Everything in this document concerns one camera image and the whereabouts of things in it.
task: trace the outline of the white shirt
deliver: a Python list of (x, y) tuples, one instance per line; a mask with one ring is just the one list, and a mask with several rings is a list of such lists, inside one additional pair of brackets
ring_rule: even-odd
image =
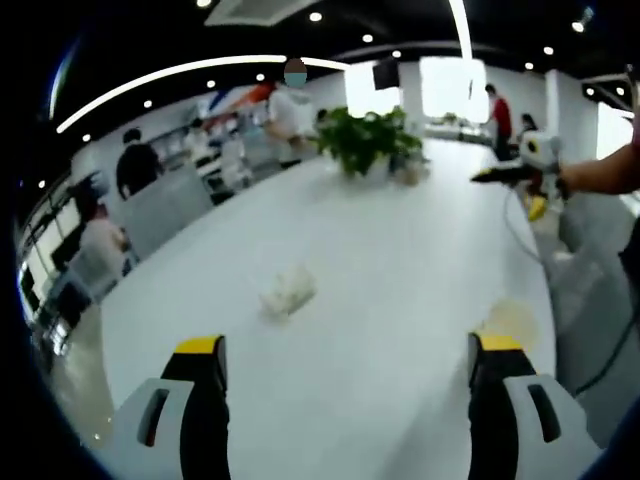
[(194, 132), (191, 130), (184, 139), (184, 146), (191, 150), (191, 160), (200, 160), (211, 155), (209, 148), (209, 135), (205, 131)]
[(110, 220), (106, 218), (90, 220), (82, 232), (80, 246), (99, 255), (113, 275), (121, 278), (126, 257), (116, 244), (114, 237), (122, 238), (123, 234)]
[(314, 109), (309, 95), (280, 87), (269, 97), (269, 120), (290, 137), (314, 133)]

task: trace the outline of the black shirt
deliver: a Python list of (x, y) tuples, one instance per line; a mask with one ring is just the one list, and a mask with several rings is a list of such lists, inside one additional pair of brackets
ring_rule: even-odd
[(144, 187), (153, 183), (162, 173), (158, 154), (146, 143), (129, 145), (124, 151), (116, 168), (116, 183), (120, 196), (125, 198), (124, 187), (129, 196), (135, 195)]

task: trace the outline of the plant pot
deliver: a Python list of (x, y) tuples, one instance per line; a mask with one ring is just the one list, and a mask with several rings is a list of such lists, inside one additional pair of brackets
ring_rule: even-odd
[(420, 183), (422, 165), (417, 162), (409, 162), (405, 167), (405, 185), (415, 187)]
[(389, 179), (389, 158), (373, 162), (366, 175), (359, 175), (361, 183), (369, 186), (383, 185)]

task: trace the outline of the person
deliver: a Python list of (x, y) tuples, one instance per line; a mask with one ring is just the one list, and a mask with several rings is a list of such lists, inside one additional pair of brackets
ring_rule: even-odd
[[(603, 160), (564, 165), (560, 168), (561, 190), (574, 192), (620, 195), (640, 189), (640, 108), (636, 108), (631, 143)], [(634, 312), (639, 313), (640, 303), (640, 218), (636, 220), (628, 245), (620, 254), (620, 260), (629, 278)], [(618, 427), (609, 447), (598, 461), (581, 477), (581, 480), (622, 478), (613, 474), (630, 461), (634, 443), (640, 431), (640, 398), (636, 400)]]
[(133, 128), (122, 138), (127, 147), (118, 160), (116, 184), (125, 200), (155, 182), (163, 173), (158, 154), (150, 145), (141, 143), (141, 137), (140, 129)]
[(189, 126), (189, 133), (187, 133), (184, 139), (184, 145), (189, 149), (190, 158), (193, 163), (213, 155), (213, 151), (209, 147), (209, 135), (202, 128), (202, 125), (202, 119), (194, 119)]
[(220, 167), (222, 181), (234, 193), (253, 183), (253, 173), (247, 167), (244, 143), (237, 128), (229, 132), (229, 139), (222, 144)]
[(525, 132), (533, 132), (538, 130), (538, 125), (536, 125), (536, 122), (533, 120), (533, 117), (531, 116), (530, 113), (523, 113), (521, 120), (522, 120), (522, 132), (518, 134), (518, 144), (520, 144), (520, 142), (522, 141), (522, 135)]
[(327, 115), (329, 115), (329, 112), (327, 112), (326, 108), (318, 110), (318, 113), (316, 114), (316, 125), (322, 125), (327, 119)]
[(489, 95), (492, 105), (489, 121), (495, 120), (498, 128), (496, 132), (494, 152), (499, 161), (503, 162), (511, 159), (509, 154), (509, 139), (511, 138), (511, 113), (507, 101), (498, 95), (496, 87), (487, 84), (484, 90)]
[(121, 228), (109, 219), (106, 207), (90, 192), (78, 192), (76, 206), (84, 230), (80, 247), (98, 255), (115, 278), (122, 278), (131, 271), (131, 262), (125, 255), (129, 241)]
[(281, 155), (282, 168), (291, 168), (302, 161), (309, 147), (307, 137), (314, 135), (314, 115), (310, 96), (302, 90), (306, 80), (306, 67), (302, 60), (294, 58), (285, 66), (284, 83), (268, 101), (268, 119), (265, 131), (274, 139), (288, 144), (288, 155)]

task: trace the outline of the white table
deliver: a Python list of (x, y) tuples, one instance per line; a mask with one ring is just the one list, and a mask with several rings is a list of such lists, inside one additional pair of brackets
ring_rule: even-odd
[(479, 127), (461, 127), (457, 124), (436, 125), (427, 123), (425, 126), (425, 135), (429, 138), (441, 140), (460, 140), (468, 143), (478, 143), (481, 145), (492, 145), (493, 140), (487, 129)]
[[(468, 181), (490, 151), (427, 143), (432, 173), (418, 187), (350, 185), (314, 160), (134, 270), (102, 305), (114, 405), (182, 340), (223, 333), (234, 479), (466, 479), (466, 333), (496, 301), (520, 299), (538, 321), (534, 366), (554, 374), (552, 313), (542, 267), (503, 223), (506, 189)], [(289, 324), (271, 323), (258, 295), (298, 264), (318, 294)]]

